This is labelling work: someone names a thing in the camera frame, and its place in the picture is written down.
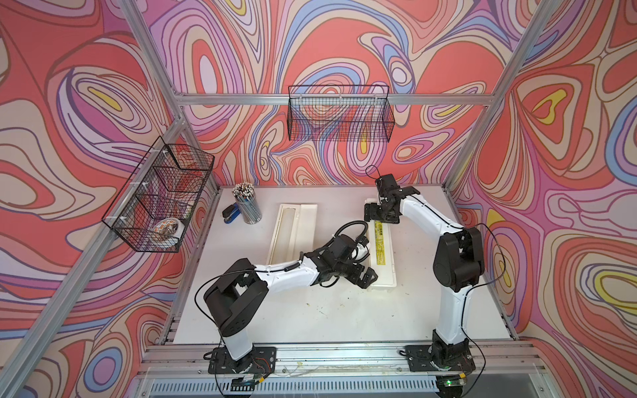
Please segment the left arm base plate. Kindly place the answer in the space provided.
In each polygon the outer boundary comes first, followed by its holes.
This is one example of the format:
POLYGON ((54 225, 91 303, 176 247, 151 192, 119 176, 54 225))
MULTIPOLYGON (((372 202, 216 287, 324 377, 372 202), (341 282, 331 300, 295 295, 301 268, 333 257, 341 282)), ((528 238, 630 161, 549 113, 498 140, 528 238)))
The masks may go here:
POLYGON ((203 355, 209 362, 208 373, 212 375, 269 375, 275 371, 276 358, 276 347, 266 346, 253 348, 239 360, 234 360, 226 347, 214 348, 203 355))

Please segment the white wrap dispenser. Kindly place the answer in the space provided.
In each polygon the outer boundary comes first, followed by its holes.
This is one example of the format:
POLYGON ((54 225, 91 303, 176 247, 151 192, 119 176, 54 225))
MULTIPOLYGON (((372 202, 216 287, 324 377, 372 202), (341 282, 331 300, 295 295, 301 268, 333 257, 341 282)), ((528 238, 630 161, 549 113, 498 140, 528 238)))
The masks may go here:
POLYGON ((281 204, 270 242, 267 265, 298 260, 314 248, 317 204, 281 204))
POLYGON ((378 278, 370 289, 389 290, 397 285, 394 251, 391 242, 391 229, 386 223, 379 221, 368 222, 368 251, 369 257, 365 265, 372 268, 378 278))

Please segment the tape roll in basket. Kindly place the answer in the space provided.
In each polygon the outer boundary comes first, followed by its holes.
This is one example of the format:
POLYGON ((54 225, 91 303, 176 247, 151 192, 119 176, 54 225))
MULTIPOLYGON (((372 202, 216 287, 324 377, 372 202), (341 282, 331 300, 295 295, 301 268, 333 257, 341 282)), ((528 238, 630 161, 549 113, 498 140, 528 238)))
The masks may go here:
POLYGON ((169 217, 153 227, 150 239, 160 248, 170 248, 180 242, 184 230, 185 225, 179 219, 169 217))

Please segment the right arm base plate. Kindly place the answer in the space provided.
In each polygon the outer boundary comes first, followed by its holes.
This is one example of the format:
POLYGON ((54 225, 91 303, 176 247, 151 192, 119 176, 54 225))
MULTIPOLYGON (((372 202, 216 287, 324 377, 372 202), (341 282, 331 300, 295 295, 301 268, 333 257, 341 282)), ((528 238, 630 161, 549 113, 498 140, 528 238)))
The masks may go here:
POLYGON ((447 346, 444 343, 431 345, 408 345, 400 351, 412 372, 454 372, 471 374, 476 370, 473 356, 466 342, 447 346))

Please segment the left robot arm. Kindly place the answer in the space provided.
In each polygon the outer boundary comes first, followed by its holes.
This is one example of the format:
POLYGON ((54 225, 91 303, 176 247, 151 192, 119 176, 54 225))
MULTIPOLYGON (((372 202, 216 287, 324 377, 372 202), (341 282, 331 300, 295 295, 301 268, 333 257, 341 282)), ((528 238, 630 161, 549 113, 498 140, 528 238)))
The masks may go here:
POLYGON ((219 350, 234 362, 254 351, 247 326, 269 294, 318 285, 329 289, 340 280, 366 290, 378 274, 363 262, 370 257, 367 222, 342 225, 327 243, 300 254, 298 260, 274 265, 255 265, 237 260, 222 275, 204 283, 194 302, 217 327, 219 350))

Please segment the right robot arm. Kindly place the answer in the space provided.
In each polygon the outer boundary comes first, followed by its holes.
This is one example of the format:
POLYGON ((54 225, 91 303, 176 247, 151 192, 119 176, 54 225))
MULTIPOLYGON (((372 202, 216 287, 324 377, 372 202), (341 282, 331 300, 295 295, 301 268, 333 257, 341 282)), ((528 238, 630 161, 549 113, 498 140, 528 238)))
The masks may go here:
POLYGON ((475 227, 454 223, 416 188, 399 186, 391 174, 376 178, 375 185, 378 200, 364 207, 365 221, 398 224, 408 218, 437 240, 433 272, 441 285, 441 306, 427 356, 433 368, 447 371, 470 355, 464 313, 485 271, 482 235, 475 227))

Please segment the pencil cup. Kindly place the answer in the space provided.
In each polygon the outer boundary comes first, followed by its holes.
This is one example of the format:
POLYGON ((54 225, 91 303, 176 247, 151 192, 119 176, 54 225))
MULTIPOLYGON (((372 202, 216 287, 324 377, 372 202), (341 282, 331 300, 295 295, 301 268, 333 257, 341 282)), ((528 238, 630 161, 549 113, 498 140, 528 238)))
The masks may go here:
POLYGON ((246 224, 255 225, 261 221, 262 213, 256 200, 255 187, 251 183, 235 185, 232 195, 246 224))

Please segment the blue stapler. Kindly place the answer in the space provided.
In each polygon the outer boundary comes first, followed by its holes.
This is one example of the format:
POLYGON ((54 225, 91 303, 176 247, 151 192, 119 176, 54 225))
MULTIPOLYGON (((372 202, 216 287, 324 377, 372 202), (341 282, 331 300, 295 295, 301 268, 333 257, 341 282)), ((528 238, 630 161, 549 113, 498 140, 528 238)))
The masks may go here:
POLYGON ((222 211, 223 221, 225 224, 230 224, 234 222, 234 220, 237 219, 237 217, 239 217, 240 214, 241 214, 241 210, 238 207, 238 204, 233 203, 232 205, 229 205, 222 211))

